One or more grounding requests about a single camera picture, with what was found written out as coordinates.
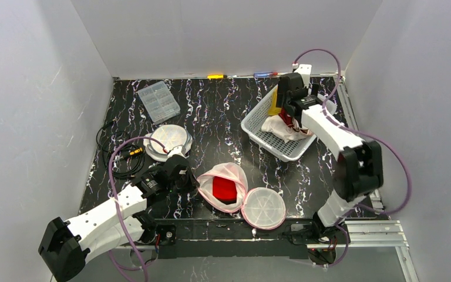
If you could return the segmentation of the white mesh bag blue zipper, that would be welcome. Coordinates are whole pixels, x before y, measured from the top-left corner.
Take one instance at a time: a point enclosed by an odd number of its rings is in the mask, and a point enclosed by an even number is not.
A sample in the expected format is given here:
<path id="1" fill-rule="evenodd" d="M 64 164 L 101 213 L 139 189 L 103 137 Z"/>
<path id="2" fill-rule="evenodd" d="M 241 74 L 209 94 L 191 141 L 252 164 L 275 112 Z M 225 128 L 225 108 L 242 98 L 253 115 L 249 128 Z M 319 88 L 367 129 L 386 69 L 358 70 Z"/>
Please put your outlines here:
<path id="1" fill-rule="evenodd" d="M 161 125 L 152 133 L 148 133 L 146 137 L 152 138 L 152 140 L 145 139 L 143 146 L 147 154 L 158 162 L 165 162 L 168 154 L 154 139 L 162 143 L 168 152 L 177 146 L 182 146 L 184 155 L 189 152 L 193 143 L 191 134 L 179 125 Z"/>

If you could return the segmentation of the bright red black bra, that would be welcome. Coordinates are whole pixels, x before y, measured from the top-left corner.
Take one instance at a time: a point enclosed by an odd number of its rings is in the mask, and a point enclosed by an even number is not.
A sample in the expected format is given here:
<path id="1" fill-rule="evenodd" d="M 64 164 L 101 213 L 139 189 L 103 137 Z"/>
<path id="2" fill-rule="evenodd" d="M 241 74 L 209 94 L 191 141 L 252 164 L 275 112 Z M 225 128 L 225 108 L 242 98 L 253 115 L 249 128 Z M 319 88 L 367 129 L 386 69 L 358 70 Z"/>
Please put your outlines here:
<path id="1" fill-rule="evenodd" d="M 235 203 L 237 201 L 235 182 L 215 176 L 212 182 L 212 195 L 224 204 Z"/>

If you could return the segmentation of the white plastic basket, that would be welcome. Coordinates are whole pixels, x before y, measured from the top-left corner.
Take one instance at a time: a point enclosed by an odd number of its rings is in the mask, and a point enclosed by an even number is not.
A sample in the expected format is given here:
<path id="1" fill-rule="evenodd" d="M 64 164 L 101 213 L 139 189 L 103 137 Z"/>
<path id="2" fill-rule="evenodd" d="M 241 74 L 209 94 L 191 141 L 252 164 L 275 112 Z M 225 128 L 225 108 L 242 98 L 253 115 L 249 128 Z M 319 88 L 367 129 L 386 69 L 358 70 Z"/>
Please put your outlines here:
<path id="1" fill-rule="evenodd" d="M 306 150 L 317 139 L 315 135 L 301 140 L 290 140 L 285 143 L 273 133 L 263 132 L 261 126 L 268 117 L 267 112 L 271 107 L 273 94 L 277 91 L 274 86 L 260 101 L 249 111 L 241 121 L 242 130 L 248 135 L 251 141 L 259 148 L 265 149 L 283 162 L 294 162 L 302 157 Z"/>

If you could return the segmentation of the white mesh bag pink zipper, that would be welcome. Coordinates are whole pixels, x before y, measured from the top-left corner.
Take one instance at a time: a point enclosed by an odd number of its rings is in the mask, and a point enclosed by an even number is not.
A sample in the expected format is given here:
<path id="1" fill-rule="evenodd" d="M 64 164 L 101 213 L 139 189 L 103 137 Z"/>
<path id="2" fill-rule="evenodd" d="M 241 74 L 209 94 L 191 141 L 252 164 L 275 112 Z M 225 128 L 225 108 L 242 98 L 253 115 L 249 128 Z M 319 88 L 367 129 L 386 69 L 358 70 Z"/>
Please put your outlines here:
<path id="1" fill-rule="evenodd" d="M 212 182 L 215 176 L 235 182 L 237 201 L 224 204 L 212 195 Z M 276 229 L 286 218 L 283 198 L 274 190 L 265 187 L 248 187 L 245 171 L 235 163 L 220 163 L 197 178 L 198 192 L 211 207 L 223 213 L 240 212 L 243 219 L 252 227 L 262 230 Z"/>

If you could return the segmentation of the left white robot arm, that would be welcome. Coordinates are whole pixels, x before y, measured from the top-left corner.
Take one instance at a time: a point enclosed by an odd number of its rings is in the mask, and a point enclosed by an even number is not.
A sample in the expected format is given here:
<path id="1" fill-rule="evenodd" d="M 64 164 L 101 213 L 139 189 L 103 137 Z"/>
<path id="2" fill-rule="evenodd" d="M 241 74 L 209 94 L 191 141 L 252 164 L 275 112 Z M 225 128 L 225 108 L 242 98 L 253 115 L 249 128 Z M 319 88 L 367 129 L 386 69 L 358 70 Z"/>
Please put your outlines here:
<path id="1" fill-rule="evenodd" d="M 187 193 L 197 185 L 187 158 L 181 153 L 170 154 L 163 164 L 144 172 L 116 197 L 76 217 L 51 220 L 38 253 L 56 281 L 69 281 L 95 257 L 154 236 L 156 222 L 147 209 L 172 192 Z"/>

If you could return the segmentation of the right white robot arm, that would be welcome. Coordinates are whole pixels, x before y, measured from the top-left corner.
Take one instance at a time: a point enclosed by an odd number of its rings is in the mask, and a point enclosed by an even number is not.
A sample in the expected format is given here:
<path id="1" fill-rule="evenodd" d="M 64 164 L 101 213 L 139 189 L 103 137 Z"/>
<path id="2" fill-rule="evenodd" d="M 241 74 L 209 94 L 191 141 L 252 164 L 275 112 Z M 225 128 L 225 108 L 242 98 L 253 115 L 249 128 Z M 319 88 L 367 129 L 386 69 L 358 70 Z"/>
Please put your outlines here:
<path id="1" fill-rule="evenodd" d="M 382 187 L 382 148 L 376 141 L 366 142 L 345 130 L 299 73 L 281 75 L 277 104 L 291 118 L 293 128 L 313 133 L 337 161 L 333 192 L 314 215 L 321 228 L 334 227 L 370 192 Z"/>

